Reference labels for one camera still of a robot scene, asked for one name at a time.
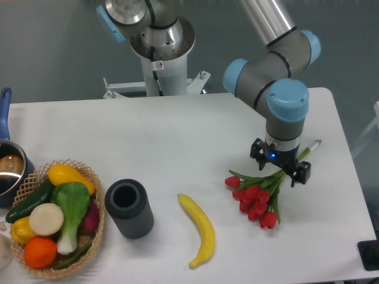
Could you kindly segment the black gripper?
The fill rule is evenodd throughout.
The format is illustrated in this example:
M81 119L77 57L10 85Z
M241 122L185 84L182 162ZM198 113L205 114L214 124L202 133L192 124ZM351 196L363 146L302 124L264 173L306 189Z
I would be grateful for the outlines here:
M291 187L296 183L305 185L311 175L311 164L303 159L310 153L309 148L305 148L297 154L298 147L290 151L279 151L275 145L268 144L257 138L251 146L250 157L255 159L262 171L267 163L279 167L287 176L291 178Z

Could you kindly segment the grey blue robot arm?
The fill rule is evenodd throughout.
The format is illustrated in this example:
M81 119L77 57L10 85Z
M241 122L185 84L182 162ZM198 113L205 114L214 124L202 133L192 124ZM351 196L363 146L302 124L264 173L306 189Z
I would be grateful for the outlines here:
M231 62L223 75L227 91L266 120L264 139L250 150L260 167L280 167L293 183L306 183L311 165L297 157L309 110L307 87L294 76L320 55L319 39L300 31L280 1L242 1L268 54L259 62ZM97 16L111 37L128 40L140 57L148 96L186 95L187 55L195 43L192 25L177 1L104 1Z

